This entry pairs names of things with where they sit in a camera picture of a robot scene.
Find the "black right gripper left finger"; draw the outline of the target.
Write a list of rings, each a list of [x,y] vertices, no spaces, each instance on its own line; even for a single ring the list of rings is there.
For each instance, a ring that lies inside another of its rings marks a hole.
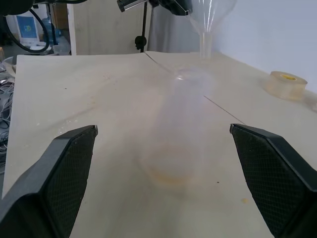
[[[56,137],[0,201],[0,238],[69,238],[87,181],[98,129]]]

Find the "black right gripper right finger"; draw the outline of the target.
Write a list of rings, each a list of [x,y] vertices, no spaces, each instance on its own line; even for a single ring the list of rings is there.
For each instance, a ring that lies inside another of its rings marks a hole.
[[[317,238],[317,171],[281,136],[231,124],[249,191],[274,238]]]

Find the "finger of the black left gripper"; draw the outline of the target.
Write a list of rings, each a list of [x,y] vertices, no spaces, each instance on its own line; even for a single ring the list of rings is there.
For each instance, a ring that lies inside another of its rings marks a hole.
[[[160,0],[160,5],[176,16],[187,16],[191,13],[191,0]]]

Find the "clear plastic funnel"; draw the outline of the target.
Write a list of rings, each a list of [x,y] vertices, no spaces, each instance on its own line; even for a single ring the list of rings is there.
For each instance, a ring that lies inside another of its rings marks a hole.
[[[213,33],[237,0],[185,0],[188,18],[200,36],[200,58],[211,60]]]

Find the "clear bottle with orange liquid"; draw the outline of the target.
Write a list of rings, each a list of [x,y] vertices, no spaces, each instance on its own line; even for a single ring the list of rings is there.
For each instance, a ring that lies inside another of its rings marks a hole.
[[[200,67],[171,74],[139,141],[138,162],[154,185],[182,190],[198,177],[204,161],[204,100],[211,86],[211,75]]]

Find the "black stand pole with knob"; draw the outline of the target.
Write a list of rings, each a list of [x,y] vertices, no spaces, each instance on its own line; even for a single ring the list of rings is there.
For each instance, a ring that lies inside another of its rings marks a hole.
[[[138,6],[140,4],[144,5],[143,9],[143,20],[142,20],[142,34],[141,36],[137,36],[135,38],[135,45],[138,50],[140,50],[141,53],[144,52],[145,46],[147,44],[147,39],[145,36],[146,33],[146,22],[147,22],[147,11],[148,11],[148,4],[150,4],[151,7],[153,7],[153,4],[156,2],[156,0],[138,0],[136,1],[135,6]]]

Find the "light wooden panel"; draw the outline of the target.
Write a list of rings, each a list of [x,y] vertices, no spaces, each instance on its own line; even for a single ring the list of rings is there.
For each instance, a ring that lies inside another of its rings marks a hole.
[[[72,55],[122,55],[138,53],[135,39],[149,36],[149,3],[121,12],[117,0],[87,0],[68,4]]]

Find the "clear adhesive tape roll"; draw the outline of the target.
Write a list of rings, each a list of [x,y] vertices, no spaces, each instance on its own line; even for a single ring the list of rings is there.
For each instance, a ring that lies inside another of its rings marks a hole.
[[[300,101],[307,85],[307,81],[287,72],[272,71],[264,84],[264,90],[270,95],[288,100]]]

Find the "blue water jug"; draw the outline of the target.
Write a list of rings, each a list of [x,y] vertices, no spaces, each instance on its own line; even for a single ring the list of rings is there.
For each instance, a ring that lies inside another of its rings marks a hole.
[[[43,18],[42,22],[44,26],[46,27],[46,30],[49,35],[49,42],[51,45],[58,45],[59,43],[59,37],[60,37],[60,30],[56,29],[54,25],[51,22],[51,19],[49,17]]]

